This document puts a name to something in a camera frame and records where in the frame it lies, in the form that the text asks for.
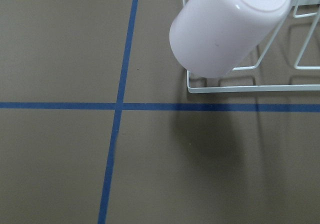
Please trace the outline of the pink plastic cup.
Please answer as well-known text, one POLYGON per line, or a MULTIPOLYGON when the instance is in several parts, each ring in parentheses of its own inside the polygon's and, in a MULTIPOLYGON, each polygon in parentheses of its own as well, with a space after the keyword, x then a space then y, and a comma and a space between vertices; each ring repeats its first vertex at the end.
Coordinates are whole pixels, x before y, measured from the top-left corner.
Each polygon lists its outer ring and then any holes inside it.
POLYGON ((283 20, 291 0, 188 0, 171 24, 174 57, 203 78, 225 76, 283 20))

